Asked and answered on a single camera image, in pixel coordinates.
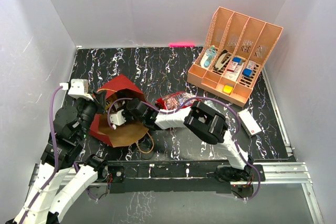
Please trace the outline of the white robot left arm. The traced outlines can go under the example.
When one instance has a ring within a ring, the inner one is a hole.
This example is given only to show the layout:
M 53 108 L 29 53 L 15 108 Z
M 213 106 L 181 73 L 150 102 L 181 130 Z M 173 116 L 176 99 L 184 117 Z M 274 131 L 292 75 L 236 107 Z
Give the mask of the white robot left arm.
M 95 182 L 108 177 L 107 161 L 92 154 L 63 188 L 63 179 L 75 165 L 94 118 L 103 114 L 106 92 L 79 96 L 74 105 L 56 113 L 49 108 L 50 134 L 40 159 L 37 177 L 19 214 L 8 223 L 61 223 L 79 196 Z

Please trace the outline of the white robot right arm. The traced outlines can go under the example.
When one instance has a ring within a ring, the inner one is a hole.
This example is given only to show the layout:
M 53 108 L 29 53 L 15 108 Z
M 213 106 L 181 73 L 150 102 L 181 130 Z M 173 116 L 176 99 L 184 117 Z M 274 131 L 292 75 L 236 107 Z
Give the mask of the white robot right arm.
M 123 106 L 122 116 L 126 122 L 140 122 L 150 130 L 187 128 L 201 141 L 216 145 L 229 162 L 222 169 L 222 181 L 251 181 L 253 159 L 232 138 L 226 118 L 201 101 L 181 109 L 154 109 L 139 99 L 132 99 Z

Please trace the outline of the red large candy bag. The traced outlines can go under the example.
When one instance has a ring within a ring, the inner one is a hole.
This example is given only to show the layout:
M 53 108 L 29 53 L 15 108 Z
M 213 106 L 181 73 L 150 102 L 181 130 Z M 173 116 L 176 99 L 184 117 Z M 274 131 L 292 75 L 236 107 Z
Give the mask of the red large candy bag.
M 194 98 L 196 95 L 192 93 L 187 93 L 185 91 L 179 91 L 173 94 L 168 94 L 166 96 L 160 97 L 156 100 L 155 106 L 159 109 L 164 110 L 176 110 L 178 108 L 186 108 L 191 106 L 195 100 L 186 101 L 190 98 Z

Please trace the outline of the silver white snack packet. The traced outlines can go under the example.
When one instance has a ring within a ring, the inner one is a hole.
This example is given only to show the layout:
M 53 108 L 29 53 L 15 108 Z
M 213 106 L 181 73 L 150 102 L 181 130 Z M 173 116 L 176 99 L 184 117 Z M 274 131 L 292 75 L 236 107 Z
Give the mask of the silver white snack packet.
M 223 113 L 223 112 L 227 111 L 227 109 L 224 106 L 222 106 L 222 105 L 220 105 L 217 102 L 214 102 L 212 100 L 204 100 L 203 99 L 202 102 L 205 103 L 206 105 L 208 105 L 209 107 L 211 107 L 212 109 L 216 110 L 217 112 Z

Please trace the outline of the red brown paper bag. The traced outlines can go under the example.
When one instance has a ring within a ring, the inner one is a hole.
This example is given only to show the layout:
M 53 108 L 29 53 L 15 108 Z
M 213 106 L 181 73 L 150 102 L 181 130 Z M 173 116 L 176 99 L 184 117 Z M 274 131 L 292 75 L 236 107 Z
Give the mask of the red brown paper bag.
M 143 92 L 126 76 L 120 74 L 108 81 L 100 89 L 106 92 L 106 114 L 97 114 L 89 134 L 112 147 L 126 147 L 138 144 L 149 129 L 126 111 L 129 99 L 146 101 Z

